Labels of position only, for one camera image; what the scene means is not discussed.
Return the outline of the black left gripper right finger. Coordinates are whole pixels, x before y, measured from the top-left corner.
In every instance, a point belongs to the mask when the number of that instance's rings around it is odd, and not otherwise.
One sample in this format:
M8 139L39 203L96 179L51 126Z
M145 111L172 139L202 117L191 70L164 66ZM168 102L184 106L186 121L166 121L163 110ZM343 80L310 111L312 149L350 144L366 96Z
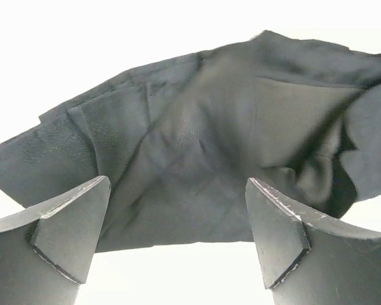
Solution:
M381 232L319 212L258 179L247 182L246 204L274 303L381 305Z

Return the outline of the black pleated skirt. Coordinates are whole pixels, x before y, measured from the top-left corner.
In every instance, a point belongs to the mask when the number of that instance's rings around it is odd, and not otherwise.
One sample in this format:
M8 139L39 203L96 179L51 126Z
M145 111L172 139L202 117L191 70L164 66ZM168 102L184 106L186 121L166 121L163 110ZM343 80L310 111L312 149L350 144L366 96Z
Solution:
M332 217L381 194L381 54L264 31L130 69L0 144L23 207L111 182L98 252L251 241L257 178Z

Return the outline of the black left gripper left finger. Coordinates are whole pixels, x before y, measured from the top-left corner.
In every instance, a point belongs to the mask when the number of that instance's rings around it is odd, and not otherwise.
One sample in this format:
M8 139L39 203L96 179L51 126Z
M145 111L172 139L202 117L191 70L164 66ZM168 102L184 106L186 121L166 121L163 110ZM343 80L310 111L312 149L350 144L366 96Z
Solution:
M0 304L74 304L111 192L98 176L0 219Z

